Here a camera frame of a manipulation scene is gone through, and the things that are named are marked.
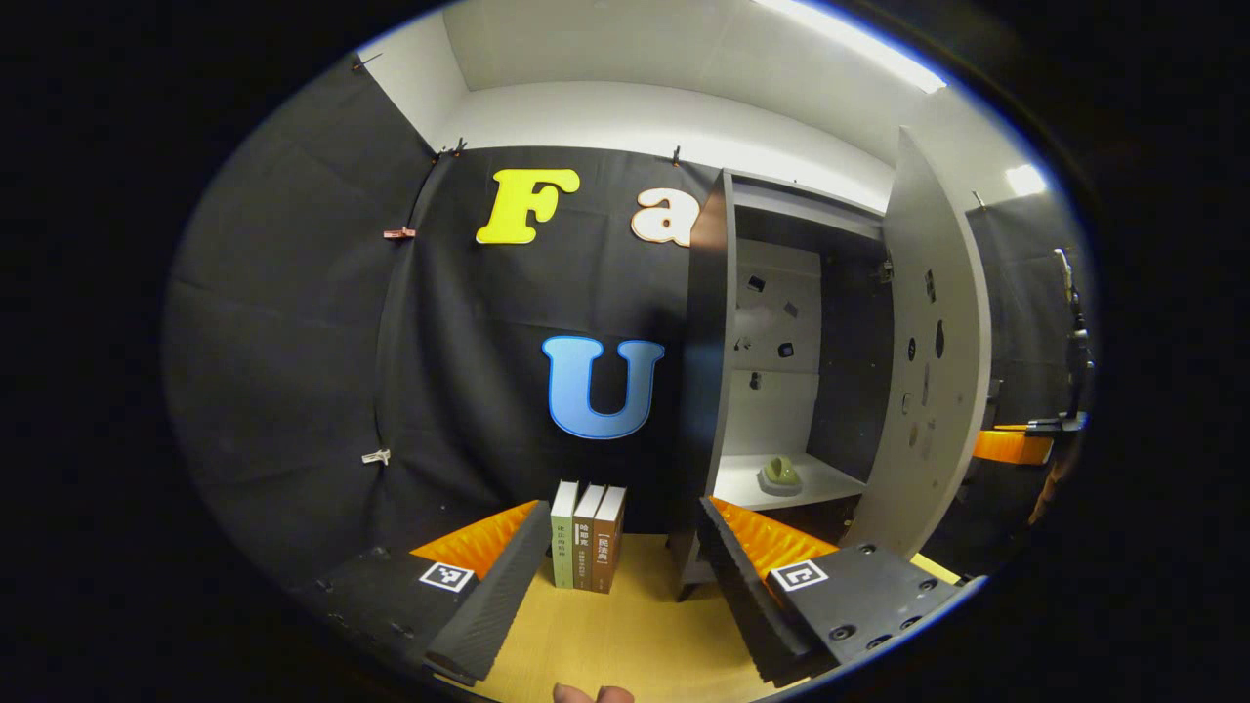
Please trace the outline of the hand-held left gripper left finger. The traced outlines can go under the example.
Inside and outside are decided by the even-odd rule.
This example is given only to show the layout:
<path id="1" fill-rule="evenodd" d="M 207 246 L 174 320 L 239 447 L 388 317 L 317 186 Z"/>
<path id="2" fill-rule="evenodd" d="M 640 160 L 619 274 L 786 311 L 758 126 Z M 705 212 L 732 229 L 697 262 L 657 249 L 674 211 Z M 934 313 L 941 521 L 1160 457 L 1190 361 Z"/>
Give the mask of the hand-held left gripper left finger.
<path id="1" fill-rule="evenodd" d="M 551 539 L 530 500 L 408 552 L 374 547 L 294 587 L 312 617 L 404 675 L 488 678 Z"/>

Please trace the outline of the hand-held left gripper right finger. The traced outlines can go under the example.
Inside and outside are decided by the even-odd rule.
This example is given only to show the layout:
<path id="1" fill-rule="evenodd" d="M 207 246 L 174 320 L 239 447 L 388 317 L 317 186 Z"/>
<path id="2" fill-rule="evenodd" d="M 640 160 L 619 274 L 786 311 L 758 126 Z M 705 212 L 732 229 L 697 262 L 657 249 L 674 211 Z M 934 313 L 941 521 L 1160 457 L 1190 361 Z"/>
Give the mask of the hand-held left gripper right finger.
<path id="1" fill-rule="evenodd" d="M 772 517 L 700 499 L 699 540 L 756 672 L 785 688 L 860 665 L 962 600 L 962 587 L 882 545 L 839 548 Z"/>

